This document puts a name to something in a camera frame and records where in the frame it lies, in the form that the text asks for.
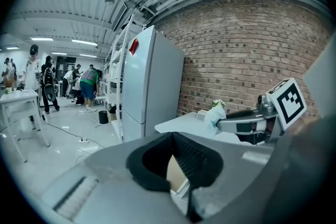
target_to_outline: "refrigerator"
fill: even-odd
[[[176,118],[184,52],[151,26],[129,42],[125,54],[121,111],[128,142],[155,135],[157,124]]]

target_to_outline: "desk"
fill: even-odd
[[[12,138],[14,146],[16,147],[20,157],[24,162],[27,161],[21,152],[15,138],[13,123],[25,117],[35,116],[38,127],[41,129],[42,137],[47,146],[50,146],[42,130],[42,123],[37,104],[38,94],[34,90],[14,91],[10,94],[4,94],[0,98],[0,105],[2,106],[2,113],[5,125],[8,126],[9,136]]]
[[[179,132],[202,136],[208,139],[218,140],[222,142],[250,145],[248,142],[241,142],[237,135],[228,132],[221,132],[216,135],[209,135],[204,122],[196,119],[197,113],[191,112],[175,118],[173,120],[158,124],[155,129],[159,133]]]

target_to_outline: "table leg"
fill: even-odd
[[[38,122],[38,125],[39,125],[40,129],[41,129],[40,132],[41,132],[41,134],[42,134],[42,137],[43,137],[44,142],[46,143],[47,147],[49,147],[50,144],[49,144],[47,138],[45,137],[45,135],[44,135],[44,131],[43,131],[43,129],[42,129],[41,116],[40,116],[40,113],[39,113],[37,100],[34,100],[34,107],[35,107],[35,111],[36,111],[37,122]]]
[[[3,117],[4,117],[4,121],[5,121],[5,124],[8,126],[8,133],[9,133],[9,136],[11,137],[12,141],[13,141],[13,144],[16,148],[16,150],[18,151],[21,159],[23,160],[23,162],[27,162],[27,159],[25,158],[25,156],[23,155],[23,153],[21,152],[21,149],[19,148],[19,145],[17,144],[15,138],[14,138],[14,133],[13,133],[13,126],[11,123],[9,123],[8,121],[8,116],[7,116],[7,112],[6,112],[6,107],[3,106],[3,109],[2,109],[2,114],[3,114]]]

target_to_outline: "floor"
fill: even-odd
[[[60,129],[43,122],[43,131],[50,147],[46,147],[40,132],[32,130],[29,119],[21,120],[17,124],[16,138],[28,162],[23,163],[15,150],[8,129],[0,131],[0,145],[14,178],[22,188],[39,197],[44,189],[59,175],[73,167],[75,163],[83,161],[93,152],[119,143],[111,124],[101,125],[98,111],[104,110],[103,105],[97,105],[97,112],[87,113],[85,106],[76,106],[72,99],[57,98],[61,106],[59,112],[50,107],[47,122]],[[80,135],[93,141],[80,143]]]

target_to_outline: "fluorescent light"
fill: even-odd
[[[52,52],[52,54],[57,54],[57,55],[68,55],[68,54],[65,54],[64,52]]]
[[[94,55],[87,55],[87,54],[80,54],[81,56],[86,56],[86,57],[92,57],[92,58],[96,58],[97,56]]]
[[[77,42],[77,43],[83,43],[83,44],[88,44],[88,45],[98,45],[97,43],[94,43],[94,42],[88,42],[88,41],[83,41],[83,40],[77,40],[77,39],[72,39],[71,40],[72,42]]]
[[[53,41],[51,37],[32,37],[33,41]]]

